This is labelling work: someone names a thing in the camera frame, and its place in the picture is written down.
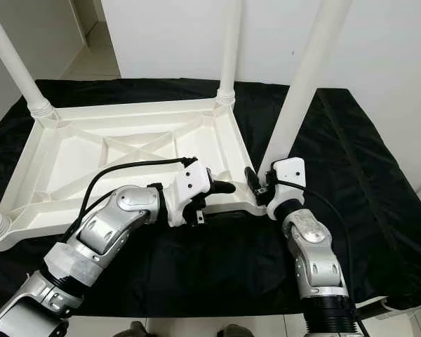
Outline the grey robot foot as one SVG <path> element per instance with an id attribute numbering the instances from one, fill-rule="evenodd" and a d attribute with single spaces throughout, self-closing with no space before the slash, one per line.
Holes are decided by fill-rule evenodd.
<path id="1" fill-rule="evenodd" d="M 215 337 L 255 337 L 249 328 L 237 324 L 228 324 L 219 330 Z"/>
<path id="2" fill-rule="evenodd" d="M 116 337 L 149 337 L 149 333 L 147 333 L 147 329 L 143 323 L 133 321 L 127 330 L 121 331 Z"/>

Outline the grey right robot foot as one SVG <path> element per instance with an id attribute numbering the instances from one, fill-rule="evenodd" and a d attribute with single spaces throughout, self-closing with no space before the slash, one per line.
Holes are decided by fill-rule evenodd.
<path id="1" fill-rule="evenodd" d="M 237 324 L 228 324 L 219 330 L 215 337 L 255 337 L 249 328 Z"/>

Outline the black cloth table cover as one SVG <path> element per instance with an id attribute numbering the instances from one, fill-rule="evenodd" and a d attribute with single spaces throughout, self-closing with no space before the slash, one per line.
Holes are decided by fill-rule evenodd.
<path id="1" fill-rule="evenodd" d="M 219 80 L 37 80 L 57 108 L 214 98 Z M 252 161 L 264 154 L 288 86 L 237 81 L 235 118 Z M 359 302 L 405 296 L 421 305 L 421 200 L 367 110 L 346 88 L 320 88 L 291 154 L 307 185 L 338 209 L 352 248 Z M 33 128 L 20 99 L 0 121 L 0 199 Z M 0 305 L 43 263 L 56 237 L 0 251 Z M 300 296 L 280 225 L 244 212 L 205 227 L 143 227 L 85 296 L 91 317 L 251 317 L 297 314 Z"/>

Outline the white plastic table top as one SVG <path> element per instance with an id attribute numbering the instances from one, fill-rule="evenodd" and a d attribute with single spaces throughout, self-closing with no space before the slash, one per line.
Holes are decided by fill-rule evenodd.
<path id="1" fill-rule="evenodd" d="M 88 184 L 93 198 L 127 184 L 160 183 L 200 161 L 213 180 L 236 186 L 210 194 L 204 214 L 265 215 L 246 183 L 252 161 L 232 106 L 212 98 L 58 109 L 55 126 L 35 123 L 0 200 L 11 228 L 0 251 L 35 237 L 62 234 L 79 214 Z"/>

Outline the grey left robot foot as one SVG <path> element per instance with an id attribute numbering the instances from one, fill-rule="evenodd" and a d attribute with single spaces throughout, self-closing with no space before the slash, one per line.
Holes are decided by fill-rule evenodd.
<path id="1" fill-rule="evenodd" d="M 147 333 L 147 329 L 143 323 L 133 321 L 127 330 L 121 331 L 116 337 L 149 337 L 149 333 Z"/>

